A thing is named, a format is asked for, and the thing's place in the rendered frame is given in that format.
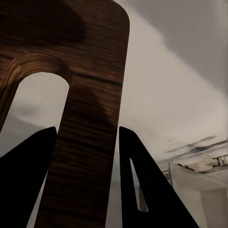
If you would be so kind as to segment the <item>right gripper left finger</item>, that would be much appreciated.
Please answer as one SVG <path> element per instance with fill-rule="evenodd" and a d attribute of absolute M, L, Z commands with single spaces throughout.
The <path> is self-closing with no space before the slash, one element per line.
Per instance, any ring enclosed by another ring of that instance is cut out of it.
<path fill-rule="evenodd" d="M 26 228 L 52 158 L 57 131 L 38 131 L 0 158 L 0 228 Z"/>

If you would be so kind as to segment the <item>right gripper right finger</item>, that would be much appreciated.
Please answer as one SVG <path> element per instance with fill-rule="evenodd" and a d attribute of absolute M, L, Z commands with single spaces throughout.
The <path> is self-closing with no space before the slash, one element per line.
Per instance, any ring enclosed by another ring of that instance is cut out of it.
<path fill-rule="evenodd" d="M 138 135 L 119 127 L 123 228 L 199 228 Z M 149 212 L 138 210 L 130 158 Z"/>

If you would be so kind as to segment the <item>cutting board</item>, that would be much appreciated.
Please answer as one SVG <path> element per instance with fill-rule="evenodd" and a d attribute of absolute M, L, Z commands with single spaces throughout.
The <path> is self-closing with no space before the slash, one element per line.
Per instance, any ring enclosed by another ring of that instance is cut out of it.
<path fill-rule="evenodd" d="M 34 228 L 105 228 L 129 33 L 113 0 L 0 0 L 0 133 L 24 78 L 70 86 Z"/>

